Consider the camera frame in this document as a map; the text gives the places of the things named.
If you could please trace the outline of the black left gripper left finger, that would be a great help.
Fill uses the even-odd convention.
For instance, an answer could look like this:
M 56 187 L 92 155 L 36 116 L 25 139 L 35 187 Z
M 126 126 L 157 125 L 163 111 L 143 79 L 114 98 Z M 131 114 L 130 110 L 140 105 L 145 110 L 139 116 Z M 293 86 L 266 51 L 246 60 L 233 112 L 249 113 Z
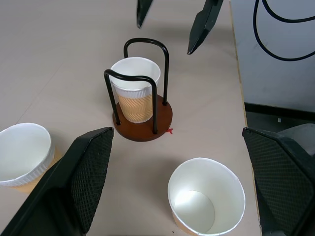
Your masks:
M 86 236 L 105 184 L 113 137 L 113 127 L 77 137 L 0 236 Z

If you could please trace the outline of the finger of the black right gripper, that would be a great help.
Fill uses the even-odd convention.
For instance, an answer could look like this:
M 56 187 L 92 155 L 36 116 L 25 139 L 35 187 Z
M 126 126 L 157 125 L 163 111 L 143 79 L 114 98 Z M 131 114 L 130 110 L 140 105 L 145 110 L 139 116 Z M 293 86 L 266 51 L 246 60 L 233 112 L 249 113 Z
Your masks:
M 152 5 L 153 0 L 137 0 L 136 21 L 140 29 Z
M 188 55 L 196 51 L 214 27 L 222 3 L 223 0 L 205 0 L 203 9 L 197 13 L 189 34 Z

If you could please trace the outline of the dark grey rounded seat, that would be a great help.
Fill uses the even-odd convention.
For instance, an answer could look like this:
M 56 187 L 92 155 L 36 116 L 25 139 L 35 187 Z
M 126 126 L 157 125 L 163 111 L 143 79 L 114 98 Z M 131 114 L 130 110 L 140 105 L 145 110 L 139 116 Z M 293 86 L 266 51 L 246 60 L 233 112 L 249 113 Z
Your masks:
M 302 124 L 280 131 L 278 134 L 293 139 L 310 156 L 315 156 L 315 124 Z

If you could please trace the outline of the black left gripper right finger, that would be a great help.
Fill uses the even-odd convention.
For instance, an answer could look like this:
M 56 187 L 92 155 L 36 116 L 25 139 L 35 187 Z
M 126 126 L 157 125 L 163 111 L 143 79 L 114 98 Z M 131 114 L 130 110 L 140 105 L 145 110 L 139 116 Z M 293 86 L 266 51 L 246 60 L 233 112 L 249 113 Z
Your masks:
M 315 156 L 291 138 L 245 127 L 262 236 L 315 236 Z

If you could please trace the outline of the ribbed tan white paper cup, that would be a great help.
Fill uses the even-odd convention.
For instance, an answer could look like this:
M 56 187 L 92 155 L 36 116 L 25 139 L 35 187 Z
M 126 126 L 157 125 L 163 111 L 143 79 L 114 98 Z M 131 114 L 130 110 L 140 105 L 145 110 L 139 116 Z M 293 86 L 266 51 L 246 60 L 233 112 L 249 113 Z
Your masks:
M 129 57 L 115 63 L 111 69 L 128 76 L 147 76 L 158 84 L 160 67 L 141 57 Z M 132 123 L 143 123 L 153 115 L 152 86 L 148 82 L 129 82 L 109 77 L 116 91 L 124 117 Z
M 225 165 L 194 158 L 179 165 L 168 182 L 168 201 L 178 228 L 192 236 L 223 236 L 243 218 L 246 196 Z
M 13 125 L 0 132 L 0 186 L 30 193 L 61 158 L 46 128 Z

